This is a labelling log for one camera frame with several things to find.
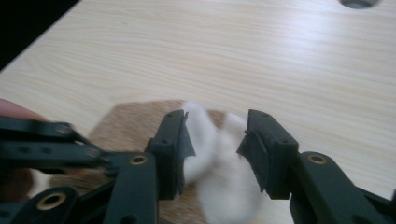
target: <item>light wood surface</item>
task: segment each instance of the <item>light wood surface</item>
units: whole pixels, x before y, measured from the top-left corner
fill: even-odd
[[[0,97],[88,134],[118,103],[273,115],[353,182],[396,188],[396,2],[87,0],[0,74]],[[287,202],[263,208],[291,223]]]

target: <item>wood grain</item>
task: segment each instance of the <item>wood grain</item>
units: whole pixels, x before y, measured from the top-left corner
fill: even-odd
[[[272,114],[353,182],[396,187],[396,3],[82,1],[0,75],[0,97],[88,134],[118,103]],[[266,223],[290,223],[270,202]]]

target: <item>metal bolt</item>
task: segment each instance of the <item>metal bolt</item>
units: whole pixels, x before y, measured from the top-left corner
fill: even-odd
[[[146,161],[148,161],[148,158],[147,158],[147,157],[144,157],[144,156],[135,156],[135,157],[132,158],[131,164],[132,164],[132,165],[139,165],[139,164],[145,163]]]
[[[320,156],[318,154],[311,154],[311,155],[308,156],[308,159],[310,161],[312,161],[313,163],[320,164],[320,165],[323,165],[323,164],[327,163],[326,158],[324,158],[324,157],[322,157],[322,156]]]
[[[50,210],[61,205],[66,200],[66,195],[62,192],[54,192],[42,198],[36,205],[41,211]]]

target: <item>cork mat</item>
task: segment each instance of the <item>cork mat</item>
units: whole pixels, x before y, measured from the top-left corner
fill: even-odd
[[[89,135],[90,141],[106,151],[143,151],[156,133],[163,116],[178,110],[183,101],[160,101],[116,105]],[[220,127],[224,113],[208,111],[212,121]],[[70,186],[80,194],[89,192],[109,181],[100,170],[83,175],[55,175],[50,184]],[[194,183],[184,189],[183,195],[173,201],[160,201],[160,223],[206,223],[197,199]]]

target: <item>dark background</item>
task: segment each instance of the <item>dark background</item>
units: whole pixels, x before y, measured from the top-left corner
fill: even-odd
[[[78,0],[0,0],[0,71]]]

